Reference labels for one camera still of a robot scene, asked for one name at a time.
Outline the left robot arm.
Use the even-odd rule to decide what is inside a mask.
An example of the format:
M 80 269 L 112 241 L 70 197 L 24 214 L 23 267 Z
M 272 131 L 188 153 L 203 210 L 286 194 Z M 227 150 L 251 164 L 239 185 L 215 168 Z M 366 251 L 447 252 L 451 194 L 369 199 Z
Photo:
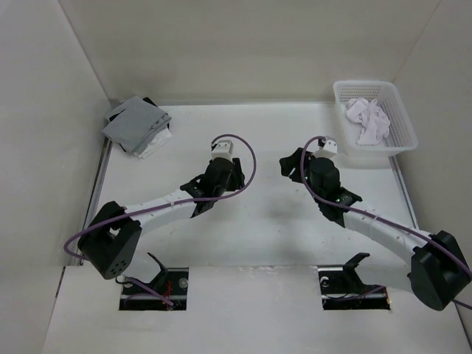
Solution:
M 157 294 L 165 286 L 163 265 L 149 252 L 138 250 L 139 239 L 169 223 L 197 217 L 213 207 L 214 197 L 243 187 L 240 160 L 214 158 L 203 174 L 163 198 L 133 206 L 108 202 L 91 224 L 124 218 L 82 235 L 78 248 L 103 279 L 133 277 L 149 294 Z

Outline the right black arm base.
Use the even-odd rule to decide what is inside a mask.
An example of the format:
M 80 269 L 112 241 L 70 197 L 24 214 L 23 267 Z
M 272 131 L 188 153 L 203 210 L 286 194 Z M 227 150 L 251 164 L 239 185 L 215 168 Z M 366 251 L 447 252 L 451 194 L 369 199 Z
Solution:
M 368 253 L 358 253 L 342 265 L 318 267 L 319 285 L 324 310 L 390 310 L 384 286 L 361 281 L 356 268 Z

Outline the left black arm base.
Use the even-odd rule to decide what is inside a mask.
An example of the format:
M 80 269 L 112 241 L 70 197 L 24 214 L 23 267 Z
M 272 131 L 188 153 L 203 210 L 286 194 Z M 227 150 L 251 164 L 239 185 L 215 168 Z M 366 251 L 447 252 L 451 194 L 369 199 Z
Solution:
M 121 275 L 115 283 L 121 286 L 121 311 L 185 311 L 189 289 L 188 268 L 168 268 L 154 254 L 136 259 L 135 270 L 145 278 Z

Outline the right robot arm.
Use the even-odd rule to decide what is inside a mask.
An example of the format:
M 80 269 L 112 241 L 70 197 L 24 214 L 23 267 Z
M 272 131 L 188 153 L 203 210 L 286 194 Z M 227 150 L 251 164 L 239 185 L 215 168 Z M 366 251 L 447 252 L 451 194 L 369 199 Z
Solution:
M 405 268 L 393 285 L 412 292 L 424 305 L 444 310 L 471 282 L 471 270 L 455 237 L 409 228 L 368 208 L 361 196 L 341 185 L 333 163 L 338 146 L 321 143 L 311 153 L 303 147 L 280 159 L 281 174 L 304 184 L 320 212 L 331 222 L 357 232 L 396 254 Z

